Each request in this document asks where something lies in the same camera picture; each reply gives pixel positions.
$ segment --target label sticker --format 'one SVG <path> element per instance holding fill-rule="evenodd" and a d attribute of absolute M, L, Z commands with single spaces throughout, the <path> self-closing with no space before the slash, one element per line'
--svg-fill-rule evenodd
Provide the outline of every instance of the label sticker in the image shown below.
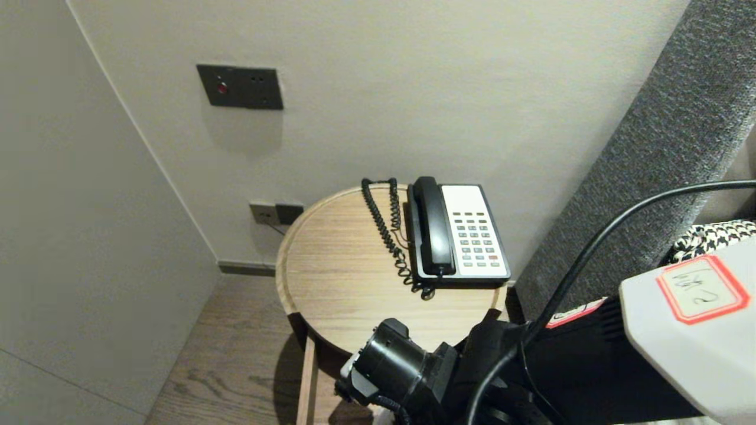
<path fill-rule="evenodd" d="M 588 304 L 583 304 L 582 306 L 576 307 L 568 312 L 556 313 L 555 315 L 551 316 L 551 320 L 549 320 L 549 323 L 546 324 L 546 329 L 553 329 L 557 326 L 562 326 L 565 323 L 574 321 L 577 318 L 589 315 L 590 313 L 596 311 L 596 309 L 598 309 L 604 303 L 605 299 L 606 297 L 603 297 L 602 299 L 597 299 L 596 301 L 591 301 Z"/>
<path fill-rule="evenodd" d="M 656 278 L 677 320 L 696 324 L 743 309 L 751 297 L 719 257 L 667 267 Z"/>

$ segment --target wooden tabletop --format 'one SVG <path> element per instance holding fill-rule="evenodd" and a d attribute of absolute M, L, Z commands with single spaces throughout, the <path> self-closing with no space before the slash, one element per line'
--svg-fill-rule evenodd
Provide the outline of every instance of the wooden tabletop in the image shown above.
<path fill-rule="evenodd" d="M 371 189 L 389 223 L 389 186 Z M 406 202 L 406 186 L 399 197 Z M 402 236 L 398 242 L 407 246 Z M 386 318 L 406 324 L 425 350 L 454 345 L 489 309 L 503 311 L 506 294 L 506 288 L 443 289 L 421 300 L 397 276 L 360 188 L 323 199 L 296 220 L 278 251 L 276 287 L 288 315 L 298 312 L 320 338 L 346 352 L 362 348 Z"/>

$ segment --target dark wall switch panel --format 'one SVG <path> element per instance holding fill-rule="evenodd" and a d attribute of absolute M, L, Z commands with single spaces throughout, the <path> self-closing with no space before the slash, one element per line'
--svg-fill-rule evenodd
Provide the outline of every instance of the dark wall switch panel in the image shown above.
<path fill-rule="evenodd" d="M 284 108 L 276 70 L 197 65 L 197 72 L 211 105 L 273 110 Z"/>

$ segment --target telephone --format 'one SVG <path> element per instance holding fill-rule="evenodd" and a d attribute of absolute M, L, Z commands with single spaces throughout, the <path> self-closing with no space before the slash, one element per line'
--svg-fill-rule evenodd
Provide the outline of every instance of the telephone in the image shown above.
<path fill-rule="evenodd" d="M 389 183 L 392 203 L 389 230 L 370 194 L 370 184 Z M 362 194 L 383 243 L 394 256 L 399 276 L 412 290 L 430 299 L 436 287 L 500 287 L 511 272 L 488 201 L 480 185 L 438 185 L 420 177 L 407 188 L 410 265 L 391 236 L 401 233 L 401 215 L 395 178 L 362 180 Z"/>

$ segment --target grey upholstered headboard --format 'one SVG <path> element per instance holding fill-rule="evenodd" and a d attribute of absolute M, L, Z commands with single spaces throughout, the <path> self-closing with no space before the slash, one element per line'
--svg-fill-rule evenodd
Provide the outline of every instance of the grey upholstered headboard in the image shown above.
<path fill-rule="evenodd" d="M 536 316 L 583 245 L 611 217 L 649 195 L 721 179 L 754 124 L 756 2 L 693 0 L 649 78 L 561 216 L 517 279 Z M 658 265 L 704 196 L 638 213 L 592 258 L 562 309 L 617 292 Z"/>

